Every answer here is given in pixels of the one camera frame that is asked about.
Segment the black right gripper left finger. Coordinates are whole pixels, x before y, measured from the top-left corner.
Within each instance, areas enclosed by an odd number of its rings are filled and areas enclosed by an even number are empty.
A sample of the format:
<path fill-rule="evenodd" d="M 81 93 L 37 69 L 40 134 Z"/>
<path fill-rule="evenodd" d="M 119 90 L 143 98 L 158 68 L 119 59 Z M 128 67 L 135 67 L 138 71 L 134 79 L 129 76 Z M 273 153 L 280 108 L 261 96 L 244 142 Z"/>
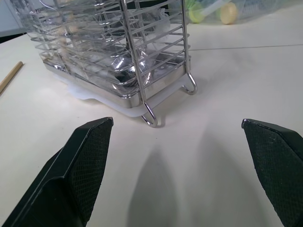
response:
<path fill-rule="evenodd" d="M 104 176 L 112 117 L 76 128 L 2 227 L 86 227 Z"/>

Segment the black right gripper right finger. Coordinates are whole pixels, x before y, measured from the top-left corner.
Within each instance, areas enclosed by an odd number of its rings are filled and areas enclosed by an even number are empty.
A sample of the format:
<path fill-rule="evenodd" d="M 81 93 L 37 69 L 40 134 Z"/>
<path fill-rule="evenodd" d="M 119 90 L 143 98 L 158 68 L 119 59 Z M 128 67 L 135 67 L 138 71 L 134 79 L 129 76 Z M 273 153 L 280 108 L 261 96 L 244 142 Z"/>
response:
<path fill-rule="evenodd" d="M 258 179 L 284 227 L 303 227 L 303 137 L 276 124 L 243 119 Z"/>

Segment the white plastic base mat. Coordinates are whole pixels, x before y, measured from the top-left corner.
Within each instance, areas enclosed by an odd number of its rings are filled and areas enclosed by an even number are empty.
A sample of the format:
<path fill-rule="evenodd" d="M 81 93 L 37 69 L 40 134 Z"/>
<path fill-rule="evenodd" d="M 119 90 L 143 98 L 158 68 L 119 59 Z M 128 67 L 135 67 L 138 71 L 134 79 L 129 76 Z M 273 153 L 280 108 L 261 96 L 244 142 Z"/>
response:
<path fill-rule="evenodd" d="M 187 75 L 182 76 L 181 78 L 177 79 L 177 81 L 173 82 L 171 85 L 149 98 L 147 104 L 151 109 L 155 108 L 170 95 L 180 89 L 184 84 L 186 84 L 187 81 Z M 121 104 L 116 104 L 113 101 L 110 101 L 108 98 L 104 98 L 104 95 L 98 95 L 97 93 L 91 92 L 81 86 L 74 84 L 73 82 L 68 82 L 68 91 L 77 99 L 95 99 L 128 117 L 139 117 L 147 113 L 147 109 L 145 108 L 144 104 L 133 108 L 122 107 Z"/>

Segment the steel drip tray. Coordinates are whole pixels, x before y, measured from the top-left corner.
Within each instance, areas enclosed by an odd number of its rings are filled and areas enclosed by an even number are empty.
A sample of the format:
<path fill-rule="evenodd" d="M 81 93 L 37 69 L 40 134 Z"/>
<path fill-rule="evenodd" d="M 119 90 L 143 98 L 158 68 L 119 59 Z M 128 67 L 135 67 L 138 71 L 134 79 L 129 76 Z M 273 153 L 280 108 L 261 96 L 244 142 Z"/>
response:
<path fill-rule="evenodd" d="M 186 77 L 184 55 L 172 55 L 161 53 L 156 61 L 161 63 L 151 74 L 154 78 L 144 86 L 147 100 L 154 101 L 158 96 L 164 95 L 183 85 Z M 135 82 L 130 85 L 116 85 L 111 83 L 109 87 L 98 87 L 82 79 L 79 75 L 72 76 L 65 69 L 55 67 L 49 61 L 44 62 L 46 68 L 59 76 L 64 83 L 80 89 L 81 99 L 94 98 L 112 108 L 131 109 L 141 105 L 139 98 L 139 86 Z"/>

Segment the wooden chopstick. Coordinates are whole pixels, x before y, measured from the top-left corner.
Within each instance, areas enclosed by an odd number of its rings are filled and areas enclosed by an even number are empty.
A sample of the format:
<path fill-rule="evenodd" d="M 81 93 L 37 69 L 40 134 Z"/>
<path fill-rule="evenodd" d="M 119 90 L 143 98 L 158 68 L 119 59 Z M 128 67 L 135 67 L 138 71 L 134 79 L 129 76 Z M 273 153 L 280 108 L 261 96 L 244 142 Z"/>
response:
<path fill-rule="evenodd" d="M 14 78 L 14 76 L 18 73 L 18 71 L 22 68 L 23 62 L 19 61 L 14 68 L 8 73 L 8 75 L 0 82 L 0 95 L 5 90 L 5 88 L 8 86 L 10 81 Z"/>

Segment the clear bag of toys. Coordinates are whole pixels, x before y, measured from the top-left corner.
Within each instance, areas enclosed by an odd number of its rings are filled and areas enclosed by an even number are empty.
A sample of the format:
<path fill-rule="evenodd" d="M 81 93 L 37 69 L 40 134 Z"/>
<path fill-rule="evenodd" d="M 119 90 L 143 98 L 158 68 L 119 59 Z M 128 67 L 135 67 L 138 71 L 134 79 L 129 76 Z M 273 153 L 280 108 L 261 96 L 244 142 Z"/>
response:
<path fill-rule="evenodd" d="M 233 24 L 244 23 L 269 15 L 279 9 L 303 3 L 303 0 L 185 0 L 188 19 L 189 6 L 197 1 L 203 7 L 201 14 L 205 18 L 201 23 L 204 24 L 223 24 L 220 20 L 220 8 L 228 2 L 234 3 L 238 9 L 238 16 Z"/>

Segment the pale yellow round toy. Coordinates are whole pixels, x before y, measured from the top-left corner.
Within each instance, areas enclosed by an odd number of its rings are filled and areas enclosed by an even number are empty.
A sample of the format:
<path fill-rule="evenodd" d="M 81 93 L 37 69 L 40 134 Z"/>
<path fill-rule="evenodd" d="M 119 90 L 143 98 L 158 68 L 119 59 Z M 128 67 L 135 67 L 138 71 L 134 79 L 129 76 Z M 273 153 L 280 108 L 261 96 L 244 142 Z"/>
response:
<path fill-rule="evenodd" d="M 228 2 L 220 8 L 220 20 L 225 25 L 230 25 L 235 22 L 238 16 L 238 9 L 232 2 Z"/>

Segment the green round toy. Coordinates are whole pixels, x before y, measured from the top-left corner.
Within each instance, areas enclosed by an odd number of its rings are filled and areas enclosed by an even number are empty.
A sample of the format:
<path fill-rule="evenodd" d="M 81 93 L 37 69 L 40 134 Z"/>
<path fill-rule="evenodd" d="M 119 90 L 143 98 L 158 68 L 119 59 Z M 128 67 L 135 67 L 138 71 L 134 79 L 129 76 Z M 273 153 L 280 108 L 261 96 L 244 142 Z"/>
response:
<path fill-rule="evenodd" d="M 192 23 L 199 24 L 204 20 L 205 17 L 201 14 L 202 10 L 202 4 L 198 1 L 189 6 L 188 16 Z"/>

